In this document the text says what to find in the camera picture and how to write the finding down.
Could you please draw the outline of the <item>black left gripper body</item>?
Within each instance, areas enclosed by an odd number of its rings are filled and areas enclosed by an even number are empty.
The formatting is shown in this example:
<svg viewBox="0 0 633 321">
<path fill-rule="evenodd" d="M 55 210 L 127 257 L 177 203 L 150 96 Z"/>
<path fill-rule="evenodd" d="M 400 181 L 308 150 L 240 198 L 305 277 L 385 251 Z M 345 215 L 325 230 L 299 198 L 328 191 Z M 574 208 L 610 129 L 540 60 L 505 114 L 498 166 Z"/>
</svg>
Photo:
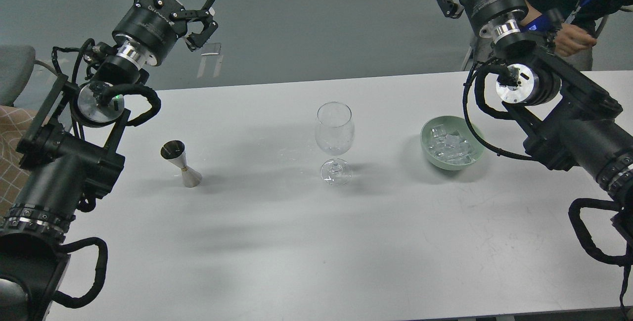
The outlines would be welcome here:
<svg viewBox="0 0 633 321">
<path fill-rule="evenodd" d="M 187 24 L 173 19 L 173 13 L 184 10 L 177 0 L 134 0 L 133 6 L 115 26 L 112 37 L 117 44 L 131 40 L 144 46 L 150 53 L 149 65 L 160 66 L 176 41 L 187 30 Z"/>
</svg>

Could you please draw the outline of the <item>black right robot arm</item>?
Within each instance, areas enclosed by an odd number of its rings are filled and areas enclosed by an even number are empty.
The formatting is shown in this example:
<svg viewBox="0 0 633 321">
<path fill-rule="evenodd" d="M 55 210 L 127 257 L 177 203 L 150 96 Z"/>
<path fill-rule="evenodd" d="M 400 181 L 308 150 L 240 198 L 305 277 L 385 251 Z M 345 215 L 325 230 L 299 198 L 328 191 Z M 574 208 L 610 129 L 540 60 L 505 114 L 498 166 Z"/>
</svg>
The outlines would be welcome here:
<svg viewBox="0 0 633 321">
<path fill-rule="evenodd" d="M 574 200 L 568 209 L 581 247 L 590 257 L 624 269 L 620 298 L 632 271 L 632 136 L 615 123 L 622 106 L 604 88 L 554 53 L 554 32 L 574 15 L 556 8 L 536 15 L 526 0 L 436 0 L 447 18 L 466 13 L 477 37 L 492 40 L 493 55 L 475 60 L 464 84 L 462 107 L 473 131 L 467 103 L 498 120 L 511 120 L 526 133 L 525 154 L 502 150 L 474 137 L 498 156 L 536 161 L 550 170 L 581 166 L 606 191 L 608 201 Z M 581 218 L 581 210 L 615 211 L 612 225 L 626 240 L 622 256 L 604 254 Z"/>
</svg>

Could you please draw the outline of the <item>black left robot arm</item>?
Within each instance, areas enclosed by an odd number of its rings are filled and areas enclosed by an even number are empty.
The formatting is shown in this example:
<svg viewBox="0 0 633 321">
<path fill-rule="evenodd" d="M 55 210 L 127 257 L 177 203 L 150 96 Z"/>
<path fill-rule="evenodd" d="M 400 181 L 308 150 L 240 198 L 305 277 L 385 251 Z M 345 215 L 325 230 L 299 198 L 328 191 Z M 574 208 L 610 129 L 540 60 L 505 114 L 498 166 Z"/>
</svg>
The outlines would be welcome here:
<svg viewBox="0 0 633 321">
<path fill-rule="evenodd" d="M 124 130 L 161 109 L 144 66 L 160 66 L 179 39 L 202 48 L 219 27 L 216 0 L 197 10 L 178 0 L 133 1 L 113 45 L 86 39 L 52 49 L 56 80 L 17 145 L 30 176 L 1 220 L 3 321 L 43 321 L 52 303 L 82 308 L 102 291 L 108 246 L 98 237 L 65 243 L 75 213 L 112 191 L 124 169 Z"/>
</svg>

